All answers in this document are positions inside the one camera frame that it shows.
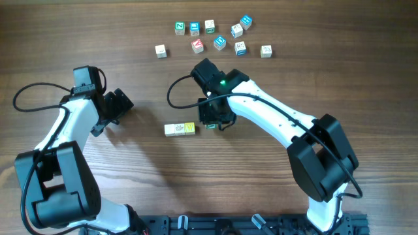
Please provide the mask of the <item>wooden block letter M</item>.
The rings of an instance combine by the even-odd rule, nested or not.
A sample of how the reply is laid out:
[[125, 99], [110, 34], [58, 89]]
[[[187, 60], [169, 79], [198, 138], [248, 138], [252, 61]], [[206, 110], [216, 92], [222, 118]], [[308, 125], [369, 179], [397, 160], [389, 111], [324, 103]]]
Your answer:
[[175, 126], [174, 124], [166, 124], [164, 125], [165, 136], [175, 136]]

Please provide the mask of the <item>wooden block yellow top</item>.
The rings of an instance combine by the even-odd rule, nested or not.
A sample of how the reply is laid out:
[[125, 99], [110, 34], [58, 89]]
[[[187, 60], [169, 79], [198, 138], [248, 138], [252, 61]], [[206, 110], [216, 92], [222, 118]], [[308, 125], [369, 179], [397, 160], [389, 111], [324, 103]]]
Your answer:
[[194, 122], [184, 123], [184, 131], [186, 135], [195, 134], [195, 123]]

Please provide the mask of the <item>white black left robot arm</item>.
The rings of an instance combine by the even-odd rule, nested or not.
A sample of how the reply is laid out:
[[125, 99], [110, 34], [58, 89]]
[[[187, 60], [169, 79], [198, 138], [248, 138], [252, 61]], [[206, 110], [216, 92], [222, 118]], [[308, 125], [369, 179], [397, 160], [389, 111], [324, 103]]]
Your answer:
[[48, 135], [15, 159], [22, 222], [31, 234], [44, 228], [59, 234], [148, 234], [132, 207], [101, 197], [82, 154], [88, 136], [119, 124], [133, 103], [120, 89], [106, 90], [101, 69], [84, 66], [73, 73], [74, 87], [56, 105], [59, 115]]

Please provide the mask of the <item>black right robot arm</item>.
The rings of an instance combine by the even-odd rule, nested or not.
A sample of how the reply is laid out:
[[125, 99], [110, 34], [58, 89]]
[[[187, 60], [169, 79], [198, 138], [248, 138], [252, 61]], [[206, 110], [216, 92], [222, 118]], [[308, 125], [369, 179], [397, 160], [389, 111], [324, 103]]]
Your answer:
[[341, 205], [358, 159], [340, 122], [325, 114], [316, 117], [298, 112], [265, 93], [239, 70], [225, 74], [209, 59], [198, 63], [190, 75], [206, 100], [199, 102], [212, 121], [242, 116], [273, 136], [286, 150], [293, 177], [308, 195], [307, 219], [321, 232], [335, 231], [343, 216]]

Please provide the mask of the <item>wooden block red top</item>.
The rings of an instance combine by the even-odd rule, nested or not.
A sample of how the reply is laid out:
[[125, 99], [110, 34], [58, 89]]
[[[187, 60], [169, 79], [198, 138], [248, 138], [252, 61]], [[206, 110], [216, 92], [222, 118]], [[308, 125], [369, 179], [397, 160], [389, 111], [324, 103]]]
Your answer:
[[195, 54], [199, 54], [204, 51], [204, 44], [200, 39], [192, 41], [191, 47]]

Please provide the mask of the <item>wooden block green Z side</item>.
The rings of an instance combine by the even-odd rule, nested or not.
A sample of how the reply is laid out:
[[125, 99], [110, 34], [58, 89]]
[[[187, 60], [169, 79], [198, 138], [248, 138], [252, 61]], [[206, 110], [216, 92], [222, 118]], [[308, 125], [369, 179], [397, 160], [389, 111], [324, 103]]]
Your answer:
[[215, 129], [217, 127], [217, 124], [207, 124], [206, 129]]

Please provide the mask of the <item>wooden block green V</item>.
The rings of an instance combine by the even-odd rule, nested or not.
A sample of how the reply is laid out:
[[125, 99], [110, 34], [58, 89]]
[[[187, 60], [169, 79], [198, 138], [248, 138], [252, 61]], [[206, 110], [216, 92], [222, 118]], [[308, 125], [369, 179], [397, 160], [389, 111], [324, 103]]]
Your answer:
[[176, 136], [183, 136], [183, 135], [185, 135], [185, 124], [184, 123], [174, 124], [174, 134]]

